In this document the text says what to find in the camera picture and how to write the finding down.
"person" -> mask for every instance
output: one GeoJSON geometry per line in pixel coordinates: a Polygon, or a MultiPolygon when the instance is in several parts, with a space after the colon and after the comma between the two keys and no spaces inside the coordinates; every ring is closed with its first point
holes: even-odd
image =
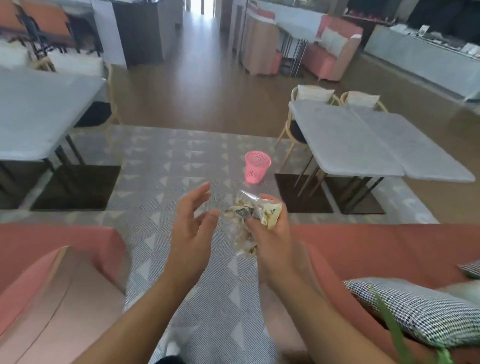
{"type": "MultiPolygon", "coordinates": [[[[209,190],[210,183],[206,182],[180,199],[163,273],[74,364],[149,362],[170,319],[210,259],[219,211],[210,210],[196,218],[193,214],[210,198],[209,190]]],[[[272,196],[261,197],[280,202],[272,196]]],[[[252,218],[247,220],[247,225],[258,243],[259,269],[288,311],[315,363],[394,363],[302,280],[292,260],[285,205],[272,230],[252,218]]],[[[180,364],[183,361],[178,356],[167,356],[159,363],[180,364]]]]}

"houndstooth pillow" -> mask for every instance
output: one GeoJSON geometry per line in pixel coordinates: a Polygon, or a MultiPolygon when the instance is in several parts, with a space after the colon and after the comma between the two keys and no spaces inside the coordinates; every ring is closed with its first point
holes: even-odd
{"type": "Polygon", "coordinates": [[[459,264],[458,267],[466,276],[480,279],[480,260],[473,263],[459,264]]]}
{"type": "Polygon", "coordinates": [[[427,345],[480,344],[480,307],[471,302],[406,280],[361,278],[343,283],[362,305],[379,314],[376,291],[402,330],[427,345]]]}

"pink trash can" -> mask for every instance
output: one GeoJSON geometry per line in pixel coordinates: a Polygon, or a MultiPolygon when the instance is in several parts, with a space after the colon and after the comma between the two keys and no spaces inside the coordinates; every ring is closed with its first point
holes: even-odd
{"type": "Polygon", "coordinates": [[[268,154],[253,150],[245,154],[245,180],[249,183],[260,183],[272,160],[268,154]]]}

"clear plastic wrapper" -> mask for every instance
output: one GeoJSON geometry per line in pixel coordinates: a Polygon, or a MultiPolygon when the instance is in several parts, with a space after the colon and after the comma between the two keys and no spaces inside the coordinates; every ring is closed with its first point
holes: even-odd
{"type": "Polygon", "coordinates": [[[248,230],[246,218],[259,219],[270,230],[275,227],[281,211],[282,204],[240,190],[235,205],[229,207],[223,214],[225,231],[236,255],[257,254],[257,242],[248,230]]]}

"patterned carpet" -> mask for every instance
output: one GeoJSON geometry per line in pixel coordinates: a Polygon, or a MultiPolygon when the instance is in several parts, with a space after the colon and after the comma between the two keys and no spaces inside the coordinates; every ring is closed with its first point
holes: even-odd
{"type": "MultiPolygon", "coordinates": [[[[1,211],[0,222],[103,225],[116,228],[132,255],[127,288],[128,309],[162,273],[168,256],[171,226],[178,199],[190,189],[210,181],[211,199],[204,210],[229,207],[239,189],[279,196],[274,172],[289,146],[283,140],[247,135],[162,128],[119,127],[114,130],[114,153],[104,134],[75,131],[72,137],[87,164],[119,164],[122,170],[106,211],[30,212],[28,208],[50,178],[47,172],[20,209],[1,211]],[[261,150],[272,166],[259,185],[244,181],[244,155],[261,150]]],[[[75,160],[64,146],[71,160],[75,160]]],[[[299,173],[310,152],[297,147],[283,173],[299,173]]],[[[294,223],[437,223],[428,209],[401,179],[385,179],[375,195],[384,216],[344,216],[325,191],[333,214],[291,214],[294,223]]],[[[264,327],[252,258],[235,257],[220,221],[212,241],[212,257],[198,284],[188,294],[170,327],[187,363],[272,363],[275,345],[264,327]]],[[[161,340],[152,359],[163,356],[161,340]]]]}

